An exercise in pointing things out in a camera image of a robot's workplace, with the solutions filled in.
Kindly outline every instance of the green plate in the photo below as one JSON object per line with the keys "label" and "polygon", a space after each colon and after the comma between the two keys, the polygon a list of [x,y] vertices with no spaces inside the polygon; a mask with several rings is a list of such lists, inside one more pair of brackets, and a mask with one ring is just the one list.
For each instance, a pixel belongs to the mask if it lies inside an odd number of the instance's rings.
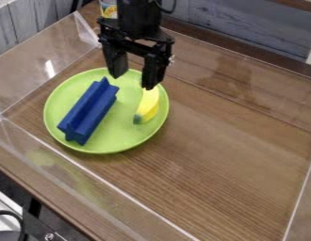
{"label": "green plate", "polygon": [[[74,141],[65,140],[57,125],[93,81],[100,81],[104,76],[112,85],[120,87],[117,101],[86,144],[80,146]],[[169,102],[165,89],[160,85],[158,114],[148,123],[134,125],[133,116],[142,99],[140,81],[141,73],[133,70],[118,79],[112,78],[108,69],[94,69],[69,78],[53,91],[43,108],[45,126],[54,139],[82,153],[118,153],[141,145],[157,133],[166,120]]]}

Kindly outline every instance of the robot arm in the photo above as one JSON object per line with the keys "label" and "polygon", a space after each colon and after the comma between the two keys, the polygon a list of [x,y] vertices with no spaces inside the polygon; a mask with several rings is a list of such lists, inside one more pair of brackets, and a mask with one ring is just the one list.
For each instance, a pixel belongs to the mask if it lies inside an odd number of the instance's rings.
{"label": "robot arm", "polygon": [[[118,78],[128,71],[126,53],[144,58],[142,88],[150,90],[164,80],[172,62],[174,39],[160,27],[161,0],[117,0],[118,19],[100,17],[100,42],[109,72]],[[152,46],[136,40],[153,41]]]}

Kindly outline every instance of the blue sponge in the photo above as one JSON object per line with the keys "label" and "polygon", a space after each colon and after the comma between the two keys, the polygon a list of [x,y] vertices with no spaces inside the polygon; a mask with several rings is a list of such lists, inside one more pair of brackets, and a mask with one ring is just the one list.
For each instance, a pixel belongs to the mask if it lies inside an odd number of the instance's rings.
{"label": "blue sponge", "polygon": [[73,140],[81,146],[85,145],[113,103],[117,101],[118,90],[118,87],[109,84],[106,77],[100,82],[93,82],[57,126],[60,131],[65,133],[68,141]]}

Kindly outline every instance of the banana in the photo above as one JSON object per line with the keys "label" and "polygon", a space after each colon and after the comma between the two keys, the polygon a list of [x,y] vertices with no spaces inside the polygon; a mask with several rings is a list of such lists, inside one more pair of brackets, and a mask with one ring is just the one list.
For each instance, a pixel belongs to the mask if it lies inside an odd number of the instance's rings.
{"label": "banana", "polygon": [[140,102],[138,110],[134,114],[133,123],[144,124],[150,121],[158,112],[160,108],[160,90],[154,87],[153,90],[145,90],[144,96]]}

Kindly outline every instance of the screw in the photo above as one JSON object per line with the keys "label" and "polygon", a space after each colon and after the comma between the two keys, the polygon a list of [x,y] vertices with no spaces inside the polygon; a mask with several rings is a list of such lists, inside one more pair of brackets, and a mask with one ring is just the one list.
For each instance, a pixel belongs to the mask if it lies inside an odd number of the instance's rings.
{"label": "screw", "polygon": [[54,235],[52,234],[52,233],[47,233],[46,235],[45,235],[45,240],[46,241],[52,241],[54,239]]}

